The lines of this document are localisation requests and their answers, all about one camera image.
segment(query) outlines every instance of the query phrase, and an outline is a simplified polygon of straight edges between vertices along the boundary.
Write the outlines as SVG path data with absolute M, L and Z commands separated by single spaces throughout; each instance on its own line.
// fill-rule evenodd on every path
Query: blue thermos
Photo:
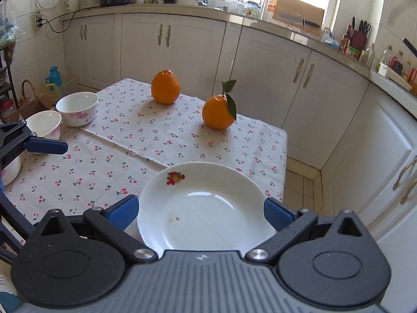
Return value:
M 58 72 L 58 67 L 53 66 L 49 70 L 49 77 L 45 79 L 46 83 L 55 83 L 58 87 L 62 86 L 61 74 Z

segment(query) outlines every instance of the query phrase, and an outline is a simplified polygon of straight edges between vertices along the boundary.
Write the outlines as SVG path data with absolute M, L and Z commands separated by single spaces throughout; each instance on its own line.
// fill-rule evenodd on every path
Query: cutting board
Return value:
M 302 16 L 304 16 L 305 20 L 321 25 L 323 23 L 323 18 L 324 18 L 324 9 L 312 6 L 300 0 L 277 0 L 277 5 L 275 6 L 274 15 L 272 17 L 275 20 L 289 24 L 291 20 L 280 17 L 280 15 L 285 15 L 285 14 L 292 15 L 299 19 L 302 19 L 300 15 L 297 15 L 297 14 L 301 14 Z M 296 26 L 297 28 L 300 28 L 300 29 L 304 29 L 302 22 L 292 21 L 291 25 Z M 315 35 L 320 35 L 321 31 L 322 31 L 321 28 L 306 25 L 306 32 L 309 32 Z

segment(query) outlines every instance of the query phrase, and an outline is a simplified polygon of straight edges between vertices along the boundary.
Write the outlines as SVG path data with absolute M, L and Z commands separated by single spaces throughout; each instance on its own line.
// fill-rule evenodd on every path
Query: metal screw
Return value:
M 255 250 L 249 251 L 248 256 L 251 259 L 255 259 L 255 260 L 265 260 L 266 258 L 268 258 L 269 253 L 266 250 L 261 250 L 257 248 Z
M 148 249 L 148 248 L 141 248 L 139 250 L 136 250 L 133 254 L 138 259 L 150 259 L 150 258 L 154 257 L 155 252 L 153 250 Z

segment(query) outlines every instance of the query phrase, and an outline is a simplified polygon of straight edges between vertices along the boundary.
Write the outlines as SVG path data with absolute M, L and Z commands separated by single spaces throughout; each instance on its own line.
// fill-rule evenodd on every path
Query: knife block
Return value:
M 365 48 L 366 40 L 368 39 L 366 38 L 365 33 L 361 33 L 357 30 L 352 30 L 352 32 L 350 33 L 350 45 L 349 46 L 362 52 L 362 50 L 364 50 Z

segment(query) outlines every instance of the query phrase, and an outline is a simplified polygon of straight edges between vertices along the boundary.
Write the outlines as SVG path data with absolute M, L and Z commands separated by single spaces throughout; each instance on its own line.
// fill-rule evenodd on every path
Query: white plate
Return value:
M 169 249 L 240 250 L 245 255 L 274 235 L 263 217 L 264 201 L 262 190 L 234 169 L 180 164 L 164 169 L 143 189 L 139 232 L 159 257 Z

